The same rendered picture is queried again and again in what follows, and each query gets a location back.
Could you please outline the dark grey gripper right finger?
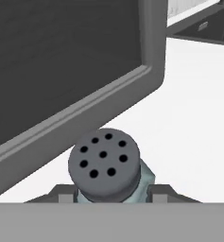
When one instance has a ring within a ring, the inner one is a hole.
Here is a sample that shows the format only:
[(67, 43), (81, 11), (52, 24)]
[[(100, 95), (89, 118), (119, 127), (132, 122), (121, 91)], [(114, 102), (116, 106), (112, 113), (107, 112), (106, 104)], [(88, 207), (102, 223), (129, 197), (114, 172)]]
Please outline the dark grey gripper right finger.
[(146, 201), (151, 203), (198, 203), (198, 200), (178, 194), (169, 184), (151, 184), (146, 191)]

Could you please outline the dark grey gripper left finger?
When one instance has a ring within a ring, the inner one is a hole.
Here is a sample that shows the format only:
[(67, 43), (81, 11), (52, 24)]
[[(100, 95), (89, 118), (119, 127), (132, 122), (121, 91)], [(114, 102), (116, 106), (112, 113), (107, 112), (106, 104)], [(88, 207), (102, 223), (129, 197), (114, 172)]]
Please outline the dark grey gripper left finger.
[(78, 189), (74, 184), (57, 184), (48, 194), (27, 203), (75, 203), (77, 201)]

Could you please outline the dark grey cabinet door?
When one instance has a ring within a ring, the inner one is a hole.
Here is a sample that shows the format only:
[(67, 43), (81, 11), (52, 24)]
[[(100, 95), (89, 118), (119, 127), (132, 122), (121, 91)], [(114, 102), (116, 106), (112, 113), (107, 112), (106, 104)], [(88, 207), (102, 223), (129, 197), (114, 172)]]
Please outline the dark grey cabinet door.
[(168, 0), (0, 0), (0, 195), (157, 90)]

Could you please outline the dark grey base cabinets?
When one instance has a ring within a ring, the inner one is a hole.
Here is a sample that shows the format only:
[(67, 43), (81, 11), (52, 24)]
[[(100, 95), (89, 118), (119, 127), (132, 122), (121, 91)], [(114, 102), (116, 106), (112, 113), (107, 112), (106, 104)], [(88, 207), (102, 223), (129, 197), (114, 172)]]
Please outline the dark grey base cabinets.
[(224, 0), (169, 26), (167, 36), (224, 45)]

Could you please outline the glass shaker with grey cap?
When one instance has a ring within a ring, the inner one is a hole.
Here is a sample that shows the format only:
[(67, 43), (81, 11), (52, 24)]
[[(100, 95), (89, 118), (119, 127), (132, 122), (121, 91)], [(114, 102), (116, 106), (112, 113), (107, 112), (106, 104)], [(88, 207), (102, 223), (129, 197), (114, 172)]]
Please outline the glass shaker with grey cap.
[(116, 129), (94, 130), (77, 141), (68, 171), (79, 203), (146, 201), (155, 175), (140, 157), (136, 142)]

